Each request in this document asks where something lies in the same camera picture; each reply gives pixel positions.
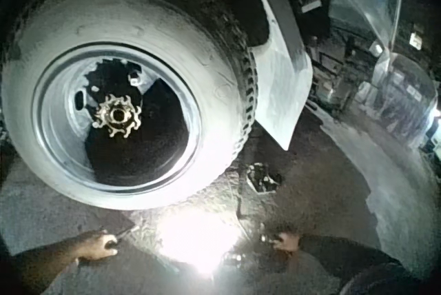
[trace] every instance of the human hand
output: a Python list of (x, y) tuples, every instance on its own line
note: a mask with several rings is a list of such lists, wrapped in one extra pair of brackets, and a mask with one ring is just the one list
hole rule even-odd
[(105, 257), (118, 254), (118, 250), (107, 248), (108, 243), (117, 243), (115, 235), (108, 234), (106, 230), (91, 231), (74, 238), (78, 258), (87, 261), (96, 261)]
[(286, 252), (296, 252), (298, 250), (300, 235), (280, 233), (279, 237), (281, 241), (274, 241), (274, 249), (284, 250)]

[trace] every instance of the spare tire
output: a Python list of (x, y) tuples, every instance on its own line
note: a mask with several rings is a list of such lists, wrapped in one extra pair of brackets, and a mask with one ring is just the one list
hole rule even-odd
[(33, 0), (2, 59), (18, 153), (86, 204), (183, 200), (237, 157), (254, 122), (254, 61), (219, 0)]

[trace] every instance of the tire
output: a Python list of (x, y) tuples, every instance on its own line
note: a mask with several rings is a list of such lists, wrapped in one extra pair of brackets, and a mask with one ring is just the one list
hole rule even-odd
[[(3, 51), (6, 127), (29, 168), (71, 199), (142, 210), (186, 199), (237, 157), (256, 109), (256, 71), (247, 38), (219, 0), (32, 0)], [(67, 50), (99, 41), (135, 46), (172, 67), (199, 107), (200, 140), (182, 170), (141, 192), (97, 190), (55, 163), (35, 130), (34, 95), (48, 65)]]

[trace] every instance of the asphalt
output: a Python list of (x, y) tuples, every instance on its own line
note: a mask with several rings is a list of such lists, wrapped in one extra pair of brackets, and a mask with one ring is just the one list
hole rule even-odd
[[(438, 257), (438, 186), (420, 153), (394, 144), (375, 125), (360, 123), (360, 115), (340, 123), (320, 110), (314, 113), (303, 112), (289, 151), (279, 148), (257, 125), (224, 175), (188, 200), (154, 210), (119, 212), (77, 203), (42, 183), (18, 156), (3, 151), (1, 235), (15, 254), (86, 230), (104, 227), (118, 232), (134, 223), (141, 226), (121, 243), (117, 256), (98, 265), (69, 267), (47, 294), (257, 294), (258, 289), (265, 289), (265, 294), (332, 294), (338, 290), (338, 280), (307, 254), (288, 262), (286, 270), (272, 260), (265, 269), (260, 263), (257, 273), (250, 260), (248, 275), (235, 267), (219, 267), (223, 272), (211, 277), (159, 258), (165, 246), (163, 226), (195, 211), (217, 216), (235, 229), (239, 243), (254, 239), (261, 223), (268, 232), (286, 229), (341, 236), (381, 249), (415, 276), (427, 277)], [(257, 196), (247, 186), (245, 168), (253, 162), (268, 163), (282, 175), (277, 193)], [(211, 248), (206, 244), (223, 236), (210, 235), (211, 230), (201, 227), (179, 227), (184, 228), (176, 234), (177, 242), (188, 251), (195, 249), (194, 244), (195, 256), (206, 255), (204, 250)]]

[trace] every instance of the steel rim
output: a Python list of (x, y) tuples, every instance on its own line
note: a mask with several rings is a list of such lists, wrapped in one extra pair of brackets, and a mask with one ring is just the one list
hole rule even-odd
[[(104, 59), (140, 65), (149, 78), (165, 82), (176, 94), (181, 105), (188, 131), (185, 150), (181, 156), (175, 156), (176, 162), (173, 162), (170, 169), (147, 183), (117, 186), (96, 181), (94, 170), (88, 164), (85, 149), (82, 147), (84, 133), (90, 130), (93, 119), (87, 122), (84, 115), (72, 116), (76, 114), (72, 92), (85, 85), (84, 75)], [(88, 98), (86, 96), (86, 102), (93, 104)], [(94, 190), (115, 194), (146, 192), (169, 184), (193, 162), (201, 138), (198, 104), (179, 73), (146, 51), (113, 43), (82, 45), (64, 52), (51, 62), (34, 91), (32, 126), (48, 158), (69, 179)]]

